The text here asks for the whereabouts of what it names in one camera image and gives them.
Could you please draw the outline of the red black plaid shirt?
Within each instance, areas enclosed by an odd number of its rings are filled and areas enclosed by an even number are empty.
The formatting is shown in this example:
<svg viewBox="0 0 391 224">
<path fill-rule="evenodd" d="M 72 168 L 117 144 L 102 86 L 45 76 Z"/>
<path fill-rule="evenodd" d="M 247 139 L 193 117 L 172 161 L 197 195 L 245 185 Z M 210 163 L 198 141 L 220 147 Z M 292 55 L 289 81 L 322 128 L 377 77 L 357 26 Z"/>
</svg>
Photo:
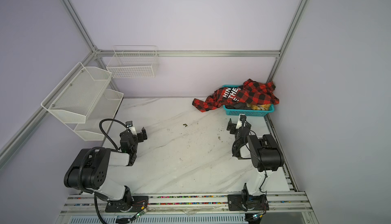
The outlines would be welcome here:
<svg viewBox="0 0 391 224">
<path fill-rule="evenodd" d="M 274 95 L 273 82 L 259 83 L 251 79 L 239 87 L 222 87 L 205 100 L 194 99 L 192 105 L 200 112 L 216 110 L 222 106 L 277 105 L 280 100 Z"/>
</svg>

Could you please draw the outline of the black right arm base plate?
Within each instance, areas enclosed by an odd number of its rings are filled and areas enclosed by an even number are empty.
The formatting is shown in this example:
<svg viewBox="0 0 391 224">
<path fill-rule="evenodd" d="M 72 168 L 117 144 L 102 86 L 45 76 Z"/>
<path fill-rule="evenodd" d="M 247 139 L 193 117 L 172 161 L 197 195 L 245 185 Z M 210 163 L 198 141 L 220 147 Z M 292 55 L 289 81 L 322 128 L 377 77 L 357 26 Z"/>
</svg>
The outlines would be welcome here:
<svg viewBox="0 0 391 224">
<path fill-rule="evenodd" d="M 265 194 L 259 196 L 240 194 L 228 195 L 228 207 L 230 211 L 268 211 L 269 204 Z"/>
</svg>

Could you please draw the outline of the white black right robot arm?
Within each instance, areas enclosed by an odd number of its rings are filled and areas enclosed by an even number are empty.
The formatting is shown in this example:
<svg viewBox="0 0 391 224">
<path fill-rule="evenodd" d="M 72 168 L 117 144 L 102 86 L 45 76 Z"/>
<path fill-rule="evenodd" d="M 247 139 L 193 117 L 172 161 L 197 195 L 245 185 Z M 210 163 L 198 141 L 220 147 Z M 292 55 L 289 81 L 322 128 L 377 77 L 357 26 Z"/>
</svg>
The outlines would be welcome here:
<svg viewBox="0 0 391 224">
<path fill-rule="evenodd" d="M 257 170 L 256 176 L 245 183 L 244 190 L 253 196 L 266 194 L 270 176 L 285 164 L 280 146 L 271 134 L 257 136 L 245 115 L 240 115 L 237 123 L 229 120 L 227 131 L 235 136 L 232 156 L 239 160 L 251 160 Z"/>
</svg>

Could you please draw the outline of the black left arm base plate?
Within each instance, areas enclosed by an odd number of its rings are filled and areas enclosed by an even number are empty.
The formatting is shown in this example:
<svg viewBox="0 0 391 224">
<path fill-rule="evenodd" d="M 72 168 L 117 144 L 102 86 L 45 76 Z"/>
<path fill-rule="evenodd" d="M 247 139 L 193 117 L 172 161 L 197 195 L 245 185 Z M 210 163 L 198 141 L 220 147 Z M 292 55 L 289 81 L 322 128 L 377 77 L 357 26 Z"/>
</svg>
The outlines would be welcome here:
<svg viewBox="0 0 391 224">
<path fill-rule="evenodd" d="M 137 213 L 142 209 L 146 209 L 148 206 L 149 197 L 148 196 L 133 196 L 132 200 L 127 203 L 125 200 L 118 201 L 108 201 L 108 204 L 105 208 L 106 213 L 120 213 L 120 212 L 130 212 Z"/>
</svg>

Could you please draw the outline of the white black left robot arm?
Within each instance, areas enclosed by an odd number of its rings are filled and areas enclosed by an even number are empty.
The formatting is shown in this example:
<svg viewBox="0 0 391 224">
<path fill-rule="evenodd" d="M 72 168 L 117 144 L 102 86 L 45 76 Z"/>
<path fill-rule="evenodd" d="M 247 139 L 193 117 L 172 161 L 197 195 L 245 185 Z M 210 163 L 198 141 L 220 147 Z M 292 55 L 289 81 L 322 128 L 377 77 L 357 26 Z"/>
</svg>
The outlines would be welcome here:
<svg viewBox="0 0 391 224">
<path fill-rule="evenodd" d="M 131 167 L 137 158 L 138 144 L 147 140 L 147 132 L 133 134 L 133 129 L 120 133 L 120 151 L 94 147 L 82 149 L 64 177 L 64 185 L 91 193 L 104 201 L 131 204 L 133 197 L 129 187 L 108 176 L 109 167 Z"/>
</svg>

